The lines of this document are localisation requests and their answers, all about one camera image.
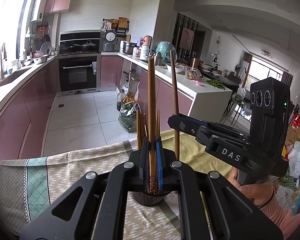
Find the pink sleeve forearm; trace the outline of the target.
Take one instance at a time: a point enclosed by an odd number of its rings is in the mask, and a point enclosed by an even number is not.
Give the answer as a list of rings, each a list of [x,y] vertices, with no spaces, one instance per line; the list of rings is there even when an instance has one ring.
[[[290,209],[283,209],[275,196],[272,185],[262,186],[261,211],[282,231],[283,239],[300,239],[300,213],[293,215]]]

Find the person's right hand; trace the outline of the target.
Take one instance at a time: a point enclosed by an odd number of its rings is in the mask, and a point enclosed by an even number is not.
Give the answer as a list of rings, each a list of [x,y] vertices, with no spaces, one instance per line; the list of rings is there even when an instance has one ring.
[[[228,181],[234,185],[245,197],[251,200],[257,207],[262,208],[264,207],[274,195],[274,188],[270,178],[267,178],[261,184],[249,184],[241,186],[240,183],[237,181],[238,177],[238,169],[232,167]]]

